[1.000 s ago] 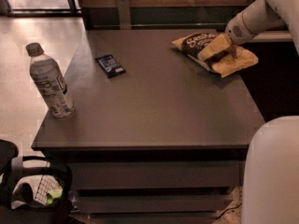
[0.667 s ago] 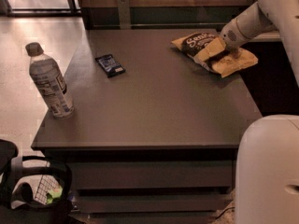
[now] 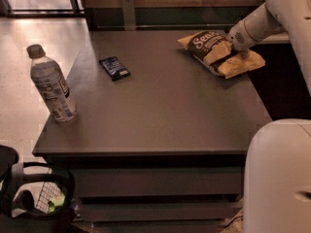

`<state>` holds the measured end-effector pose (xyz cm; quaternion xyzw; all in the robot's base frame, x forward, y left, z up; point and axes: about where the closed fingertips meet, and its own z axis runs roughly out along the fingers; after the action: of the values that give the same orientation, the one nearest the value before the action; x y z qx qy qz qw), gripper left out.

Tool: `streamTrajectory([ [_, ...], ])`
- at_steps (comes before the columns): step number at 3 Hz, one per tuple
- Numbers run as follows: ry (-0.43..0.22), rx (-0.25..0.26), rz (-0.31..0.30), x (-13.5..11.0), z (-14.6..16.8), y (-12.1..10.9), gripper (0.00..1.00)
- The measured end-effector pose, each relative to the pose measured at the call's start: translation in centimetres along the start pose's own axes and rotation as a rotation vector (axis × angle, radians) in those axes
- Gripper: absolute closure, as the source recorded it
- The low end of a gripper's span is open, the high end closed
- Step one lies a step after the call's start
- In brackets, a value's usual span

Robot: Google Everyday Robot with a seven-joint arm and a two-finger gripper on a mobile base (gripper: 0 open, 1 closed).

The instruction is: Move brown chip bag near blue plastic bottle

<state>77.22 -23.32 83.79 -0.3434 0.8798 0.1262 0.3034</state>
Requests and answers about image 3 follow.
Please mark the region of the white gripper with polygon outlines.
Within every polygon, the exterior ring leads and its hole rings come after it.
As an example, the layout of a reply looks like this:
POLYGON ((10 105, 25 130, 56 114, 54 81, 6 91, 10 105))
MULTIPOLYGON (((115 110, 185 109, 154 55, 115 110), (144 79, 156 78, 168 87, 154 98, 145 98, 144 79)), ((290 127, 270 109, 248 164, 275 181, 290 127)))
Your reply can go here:
POLYGON ((203 58, 208 65, 221 60, 231 54, 231 47, 240 51, 239 55, 242 59, 246 59, 250 55, 249 48, 256 45, 258 41, 251 35, 254 25, 245 18, 235 24, 228 32, 226 38, 228 41, 221 41, 203 58))

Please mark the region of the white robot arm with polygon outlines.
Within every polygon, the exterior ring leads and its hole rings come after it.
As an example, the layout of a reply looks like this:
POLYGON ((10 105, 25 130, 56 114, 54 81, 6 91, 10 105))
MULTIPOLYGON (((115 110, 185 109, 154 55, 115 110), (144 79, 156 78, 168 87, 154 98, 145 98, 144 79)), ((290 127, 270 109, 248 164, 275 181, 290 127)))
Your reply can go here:
POLYGON ((285 30, 296 61, 269 53, 272 72, 253 84, 272 121, 250 142, 244 173, 244 233, 311 233, 311 0, 265 0, 229 36, 245 50, 285 30))

